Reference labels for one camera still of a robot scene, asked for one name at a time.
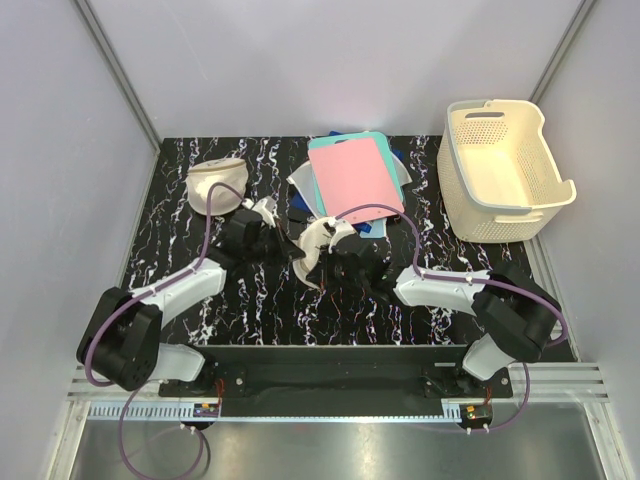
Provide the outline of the mesh laundry bag with glasses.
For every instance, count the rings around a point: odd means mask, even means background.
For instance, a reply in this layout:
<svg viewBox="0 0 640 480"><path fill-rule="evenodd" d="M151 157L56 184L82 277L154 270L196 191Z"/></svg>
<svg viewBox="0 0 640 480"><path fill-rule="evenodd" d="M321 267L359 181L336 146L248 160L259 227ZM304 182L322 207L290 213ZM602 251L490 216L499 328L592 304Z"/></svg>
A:
<svg viewBox="0 0 640 480"><path fill-rule="evenodd" d="M296 246L305 256L292 262L296 277L306 286L319 290L320 286L307 279L311 271L317 266L321 248L328 246L333 234L329 231L335 226L334 217L323 217L311 223L296 241Z"/></svg>

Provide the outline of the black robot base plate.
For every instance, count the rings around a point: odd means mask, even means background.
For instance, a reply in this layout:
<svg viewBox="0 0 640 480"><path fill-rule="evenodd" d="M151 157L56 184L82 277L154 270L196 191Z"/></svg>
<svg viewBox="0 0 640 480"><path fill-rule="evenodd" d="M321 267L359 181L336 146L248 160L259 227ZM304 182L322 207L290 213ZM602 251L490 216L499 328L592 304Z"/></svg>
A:
<svg viewBox="0 0 640 480"><path fill-rule="evenodd" d="M487 381L462 369L463 346L208 346L193 383L170 381L162 397L248 406L368 405L416 412L427 402L509 399L509 374Z"/></svg>

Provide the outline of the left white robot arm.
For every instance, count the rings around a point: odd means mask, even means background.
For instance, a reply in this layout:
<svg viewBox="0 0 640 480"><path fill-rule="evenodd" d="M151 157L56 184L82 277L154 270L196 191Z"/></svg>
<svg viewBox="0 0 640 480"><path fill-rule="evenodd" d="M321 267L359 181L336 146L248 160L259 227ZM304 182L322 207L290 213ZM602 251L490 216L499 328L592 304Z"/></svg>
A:
<svg viewBox="0 0 640 480"><path fill-rule="evenodd" d="M252 210L233 214L213 246L166 279L128 291L101 295L76 351L94 386L125 391L150 381L178 380L196 396L215 386L216 372L203 353L185 344L161 341L163 328L201 302L223 292L226 281L253 263L290 263L305 257L277 220Z"/></svg>

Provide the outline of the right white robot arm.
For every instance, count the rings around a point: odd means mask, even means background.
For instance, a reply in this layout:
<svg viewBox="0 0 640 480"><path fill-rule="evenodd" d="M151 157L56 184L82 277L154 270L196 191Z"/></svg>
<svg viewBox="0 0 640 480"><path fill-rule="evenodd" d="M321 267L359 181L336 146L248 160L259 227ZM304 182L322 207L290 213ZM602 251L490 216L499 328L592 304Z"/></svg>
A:
<svg viewBox="0 0 640 480"><path fill-rule="evenodd" d="M470 344L453 374L457 390L470 397L486 389L498 370L535 363L568 336L559 303L511 262L467 273L395 265L350 235L321 249L309 277L323 287L353 287L394 304L475 317L484 335Z"/></svg>

